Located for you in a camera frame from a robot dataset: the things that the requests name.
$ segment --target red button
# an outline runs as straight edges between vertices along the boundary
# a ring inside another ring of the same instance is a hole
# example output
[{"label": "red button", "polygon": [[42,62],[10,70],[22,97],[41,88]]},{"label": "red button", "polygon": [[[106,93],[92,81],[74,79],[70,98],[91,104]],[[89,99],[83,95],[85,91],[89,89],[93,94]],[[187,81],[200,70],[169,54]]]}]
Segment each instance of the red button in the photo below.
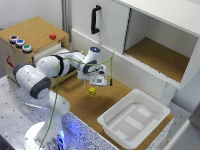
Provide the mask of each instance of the red button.
[{"label": "red button", "polygon": [[54,34],[54,33],[51,33],[49,36],[50,36],[50,39],[52,39],[52,40],[56,39],[56,34]]}]

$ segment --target open cabinet compartment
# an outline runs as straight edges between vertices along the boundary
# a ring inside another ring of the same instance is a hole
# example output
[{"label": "open cabinet compartment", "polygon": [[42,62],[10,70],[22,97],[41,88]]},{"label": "open cabinet compartment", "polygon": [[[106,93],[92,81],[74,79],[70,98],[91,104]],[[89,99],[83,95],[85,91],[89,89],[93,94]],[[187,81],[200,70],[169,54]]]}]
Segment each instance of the open cabinet compartment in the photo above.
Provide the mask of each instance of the open cabinet compartment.
[{"label": "open cabinet compartment", "polygon": [[182,88],[198,71],[199,37],[131,9],[124,55]]}]

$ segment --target cabinet shelf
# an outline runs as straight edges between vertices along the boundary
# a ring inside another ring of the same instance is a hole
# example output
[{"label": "cabinet shelf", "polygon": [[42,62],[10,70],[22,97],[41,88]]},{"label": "cabinet shelf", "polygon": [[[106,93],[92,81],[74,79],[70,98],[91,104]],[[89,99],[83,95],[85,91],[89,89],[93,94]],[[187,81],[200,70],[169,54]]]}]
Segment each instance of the cabinet shelf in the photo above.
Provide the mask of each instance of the cabinet shelf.
[{"label": "cabinet shelf", "polygon": [[125,53],[177,82],[181,82],[190,60],[190,58],[149,38],[144,38]]}]

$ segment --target yellow object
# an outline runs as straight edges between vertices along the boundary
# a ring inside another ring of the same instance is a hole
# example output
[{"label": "yellow object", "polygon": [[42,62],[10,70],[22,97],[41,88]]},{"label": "yellow object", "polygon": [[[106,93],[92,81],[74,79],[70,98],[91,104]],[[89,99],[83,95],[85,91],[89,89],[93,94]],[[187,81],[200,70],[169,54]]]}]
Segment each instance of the yellow object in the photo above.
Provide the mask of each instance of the yellow object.
[{"label": "yellow object", "polygon": [[93,87],[91,87],[91,88],[89,89],[89,93],[90,93],[91,95],[95,95],[95,94],[96,94],[96,89],[93,88]]}]

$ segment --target white wall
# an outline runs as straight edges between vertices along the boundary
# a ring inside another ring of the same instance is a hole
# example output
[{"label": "white wall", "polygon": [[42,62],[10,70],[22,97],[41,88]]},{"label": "white wall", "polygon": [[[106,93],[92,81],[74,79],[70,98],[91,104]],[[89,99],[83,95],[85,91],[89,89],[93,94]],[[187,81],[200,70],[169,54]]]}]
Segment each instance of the white wall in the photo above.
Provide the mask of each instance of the white wall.
[{"label": "white wall", "polygon": [[189,112],[195,109],[200,102],[200,71],[183,89],[177,91],[172,101]]},{"label": "white wall", "polygon": [[36,16],[62,29],[61,0],[0,0],[0,28]]}]

